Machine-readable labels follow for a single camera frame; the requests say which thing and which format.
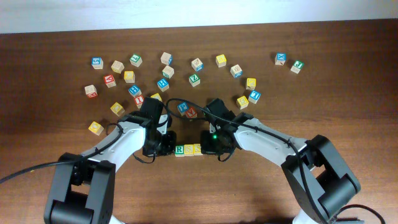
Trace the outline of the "green R block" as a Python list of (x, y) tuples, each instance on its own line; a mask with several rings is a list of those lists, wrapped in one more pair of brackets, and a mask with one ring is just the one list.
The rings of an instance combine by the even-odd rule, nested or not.
[(175, 157), (184, 157), (185, 156), (184, 145), (177, 145), (175, 147), (174, 154), (175, 154)]

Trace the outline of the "yellow S block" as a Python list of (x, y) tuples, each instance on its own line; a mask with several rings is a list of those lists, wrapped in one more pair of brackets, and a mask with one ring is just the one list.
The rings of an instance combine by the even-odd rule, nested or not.
[(195, 155), (195, 147), (193, 144), (185, 144), (184, 145), (184, 156), (194, 156)]
[(202, 155), (202, 152), (201, 152), (201, 145), (200, 145), (200, 144), (194, 144), (194, 145), (193, 145), (193, 149), (194, 149), (194, 155), (195, 155), (195, 156), (200, 156), (200, 155)]

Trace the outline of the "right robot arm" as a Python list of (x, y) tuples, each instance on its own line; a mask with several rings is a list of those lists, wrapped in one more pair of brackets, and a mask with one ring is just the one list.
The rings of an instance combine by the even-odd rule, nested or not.
[(360, 190), (359, 180), (333, 143), (322, 135), (296, 138), (276, 131), (251, 114), (235, 115), (217, 98), (203, 110), (211, 131), (201, 134), (206, 154), (255, 152), (279, 166), (300, 205), (295, 222), (334, 223)]

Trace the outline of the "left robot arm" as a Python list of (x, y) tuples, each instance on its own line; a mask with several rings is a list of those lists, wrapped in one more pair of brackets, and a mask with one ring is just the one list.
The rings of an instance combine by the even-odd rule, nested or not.
[(138, 111), (123, 116), (115, 129), (80, 155), (65, 153), (55, 168), (44, 211), (45, 223), (119, 223), (113, 214), (118, 169), (138, 150), (154, 162), (172, 153), (176, 135), (169, 131), (164, 104), (145, 98)]

